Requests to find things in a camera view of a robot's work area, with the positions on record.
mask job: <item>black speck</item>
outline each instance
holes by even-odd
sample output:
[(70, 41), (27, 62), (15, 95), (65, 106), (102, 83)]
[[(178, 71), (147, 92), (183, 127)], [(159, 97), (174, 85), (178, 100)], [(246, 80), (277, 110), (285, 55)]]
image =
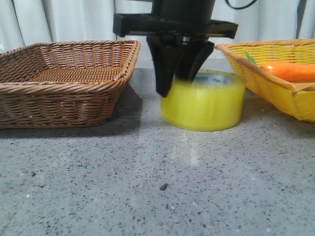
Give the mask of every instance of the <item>black speck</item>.
[(165, 183), (161, 186), (161, 188), (159, 188), (160, 190), (164, 191), (167, 187), (168, 187), (168, 183)]

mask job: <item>orange carrot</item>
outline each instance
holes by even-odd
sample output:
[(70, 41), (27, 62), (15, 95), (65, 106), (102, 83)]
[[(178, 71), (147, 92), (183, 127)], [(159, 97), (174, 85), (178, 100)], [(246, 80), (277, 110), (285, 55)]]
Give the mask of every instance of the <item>orange carrot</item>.
[(286, 61), (266, 61), (261, 68), (289, 82), (315, 81), (315, 64), (298, 64)]

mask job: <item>curtain fold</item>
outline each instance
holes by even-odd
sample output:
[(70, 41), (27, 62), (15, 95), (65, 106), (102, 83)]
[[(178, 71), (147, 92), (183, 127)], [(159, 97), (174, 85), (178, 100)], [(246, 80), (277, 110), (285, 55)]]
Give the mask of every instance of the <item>curtain fold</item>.
[[(234, 6), (249, 0), (230, 0)], [(113, 14), (148, 13), (152, 3), (132, 0), (1, 0), (0, 52), (36, 42), (116, 39)], [(233, 10), (215, 3), (212, 19), (239, 24), (235, 39), (210, 38), (215, 44), (254, 40), (315, 38), (315, 0), (259, 0), (250, 8)], [(139, 61), (152, 66), (143, 36)], [(222, 58), (214, 52), (211, 58)]]

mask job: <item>wicker basket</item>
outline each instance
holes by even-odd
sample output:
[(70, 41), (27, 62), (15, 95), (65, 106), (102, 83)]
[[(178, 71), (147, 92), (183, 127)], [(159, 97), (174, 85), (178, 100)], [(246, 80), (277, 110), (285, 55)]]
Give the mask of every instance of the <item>wicker basket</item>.
[(135, 40), (38, 43), (0, 55), (0, 128), (104, 124), (139, 48)]
[[(315, 121), (315, 83), (290, 83), (260, 68), (270, 60), (315, 63), (315, 39), (219, 44), (216, 49), (223, 51), (251, 91), (298, 120)], [(257, 65), (245, 58), (244, 51)]]

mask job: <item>roll of tape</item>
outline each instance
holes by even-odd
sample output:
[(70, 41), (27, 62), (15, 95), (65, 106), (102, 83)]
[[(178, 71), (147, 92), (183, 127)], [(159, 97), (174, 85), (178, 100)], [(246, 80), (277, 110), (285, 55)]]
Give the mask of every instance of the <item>roll of tape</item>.
[(245, 86), (239, 76), (213, 70), (200, 70), (193, 83), (175, 79), (161, 98), (162, 117), (189, 130), (231, 128), (241, 119)]

